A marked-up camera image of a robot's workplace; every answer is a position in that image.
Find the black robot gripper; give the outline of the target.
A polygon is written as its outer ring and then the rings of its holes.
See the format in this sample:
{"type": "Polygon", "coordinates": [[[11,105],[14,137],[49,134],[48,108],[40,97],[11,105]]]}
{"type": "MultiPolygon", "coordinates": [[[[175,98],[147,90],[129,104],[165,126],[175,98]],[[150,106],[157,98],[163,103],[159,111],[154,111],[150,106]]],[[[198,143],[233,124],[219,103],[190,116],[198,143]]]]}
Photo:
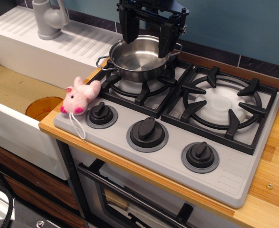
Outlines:
{"type": "Polygon", "coordinates": [[[159,58],[174,50],[179,31],[186,31],[185,20],[189,15],[189,10],[175,0],[121,0],[117,11],[123,40],[127,44],[138,38],[139,21],[160,27],[159,58]]]}

